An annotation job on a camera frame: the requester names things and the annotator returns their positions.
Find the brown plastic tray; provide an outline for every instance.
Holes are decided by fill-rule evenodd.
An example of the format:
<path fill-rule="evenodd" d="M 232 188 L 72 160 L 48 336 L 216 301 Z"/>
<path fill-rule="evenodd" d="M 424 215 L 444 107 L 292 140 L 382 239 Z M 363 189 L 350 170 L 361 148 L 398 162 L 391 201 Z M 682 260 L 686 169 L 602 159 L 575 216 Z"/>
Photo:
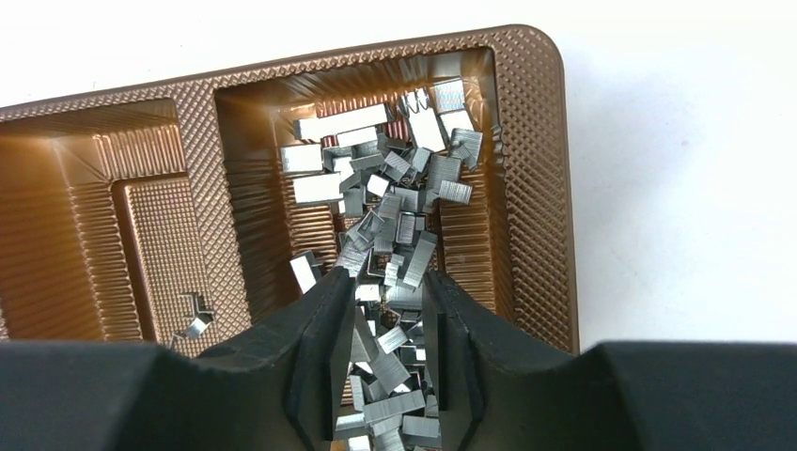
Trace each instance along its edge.
<path fill-rule="evenodd" d="M 443 202 L 438 266 L 533 336 L 578 350 L 561 57 L 513 25 L 410 39 L 0 109 L 0 338 L 156 340 L 196 291 L 196 355 L 294 301 L 289 258 L 329 268 L 343 227 L 297 208 L 277 149 L 291 122 L 460 76 L 485 133 Z M 401 121 L 387 131 L 406 138 Z"/>

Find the white background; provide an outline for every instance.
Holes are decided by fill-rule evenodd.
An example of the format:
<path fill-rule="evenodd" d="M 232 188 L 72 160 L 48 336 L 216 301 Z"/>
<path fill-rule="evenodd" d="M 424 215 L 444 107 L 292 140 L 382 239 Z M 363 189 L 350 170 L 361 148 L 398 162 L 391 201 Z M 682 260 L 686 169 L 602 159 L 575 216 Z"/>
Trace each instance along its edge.
<path fill-rule="evenodd" d="M 788 6 L 11 4 L 0 17 L 0 106 L 532 24 L 565 61 L 583 348 L 610 338 L 797 341 L 797 26 Z"/>

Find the white surface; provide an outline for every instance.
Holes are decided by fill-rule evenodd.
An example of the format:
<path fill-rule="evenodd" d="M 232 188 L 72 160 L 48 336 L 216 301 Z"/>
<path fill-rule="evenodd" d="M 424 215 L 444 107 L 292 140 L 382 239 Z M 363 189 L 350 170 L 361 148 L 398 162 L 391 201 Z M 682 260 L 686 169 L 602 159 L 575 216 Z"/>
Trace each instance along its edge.
<path fill-rule="evenodd" d="M 179 3 L 201 3 L 91 3 L 31 0 L 4 12 L 4 36 L 30 39 L 0 44 L 12 68 L 0 71 L 0 105 L 533 24 L 565 60 L 583 347 L 797 341 L 797 27 L 786 2 L 406 0 L 415 13 L 395 18 L 399 8 L 378 17 L 365 1 L 281 4 L 296 21 L 268 2 L 188 14 Z"/>

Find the pile of staples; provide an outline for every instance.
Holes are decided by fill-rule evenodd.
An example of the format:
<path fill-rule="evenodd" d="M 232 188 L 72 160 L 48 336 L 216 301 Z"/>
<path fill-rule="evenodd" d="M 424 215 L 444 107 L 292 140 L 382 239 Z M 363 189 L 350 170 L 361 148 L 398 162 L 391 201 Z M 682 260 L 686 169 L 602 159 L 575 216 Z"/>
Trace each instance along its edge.
<path fill-rule="evenodd" d="M 300 205 L 332 203 L 349 225 L 339 233 L 337 266 L 356 279 L 349 383 L 354 413 L 341 415 L 336 439 L 350 450 L 440 448 L 442 439 L 421 320 L 423 277 L 438 238 L 427 230 L 438 198 L 467 204 L 463 167 L 478 165 L 482 133 L 465 110 L 461 79 L 402 96 L 398 110 L 411 141 L 386 136 L 383 103 L 294 124 L 297 139 L 336 136 L 337 146 L 282 148 Z M 302 291 L 320 278 L 312 252 L 291 266 Z"/>

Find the empty tray compartment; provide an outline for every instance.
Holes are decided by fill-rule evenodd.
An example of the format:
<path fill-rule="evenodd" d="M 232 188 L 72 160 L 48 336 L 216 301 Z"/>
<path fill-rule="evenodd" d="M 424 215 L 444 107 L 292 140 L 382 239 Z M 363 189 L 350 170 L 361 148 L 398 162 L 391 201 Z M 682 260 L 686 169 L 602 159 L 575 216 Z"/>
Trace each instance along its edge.
<path fill-rule="evenodd" d="M 497 123 L 494 62 L 489 49 L 388 59 L 347 68 L 306 72 L 216 92 L 227 182 L 253 320 L 298 298 L 289 267 L 292 255 L 312 250 L 329 268 L 337 257 L 342 219 L 328 205 L 297 207 L 292 179 L 282 173 L 279 148 L 298 144 L 293 121 L 325 117 L 397 99 L 410 89 L 461 77 L 466 107 L 485 132 L 478 170 L 463 171 L 474 186 L 469 205 L 442 201 L 430 222 L 442 236 L 441 268 L 480 303 L 513 319 L 512 274 Z M 383 130 L 407 140 L 398 113 Z M 333 138 L 325 138 L 332 145 Z"/>
<path fill-rule="evenodd" d="M 178 295 L 206 281 L 174 102 L 0 123 L 0 192 L 9 338 L 168 343 L 185 328 Z"/>

